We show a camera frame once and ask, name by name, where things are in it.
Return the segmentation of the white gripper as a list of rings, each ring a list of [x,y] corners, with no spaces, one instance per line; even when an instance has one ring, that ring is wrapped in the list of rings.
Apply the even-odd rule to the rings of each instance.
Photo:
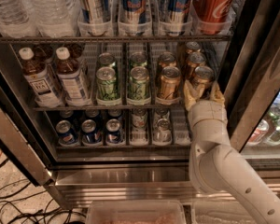
[[[224,107],[225,97],[216,81],[213,82],[210,100],[199,99],[199,93],[186,80],[184,83],[184,102],[188,113],[189,125],[192,132],[192,144],[208,146],[218,144],[228,145],[227,112]]]

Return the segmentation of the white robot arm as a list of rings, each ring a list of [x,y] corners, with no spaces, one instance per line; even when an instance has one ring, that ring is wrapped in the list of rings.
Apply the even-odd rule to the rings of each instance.
[[[280,224],[280,199],[245,158],[231,146],[225,98],[211,85],[204,100],[189,81],[183,88],[192,132],[189,179],[196,190],[231,194],[258,224]]]

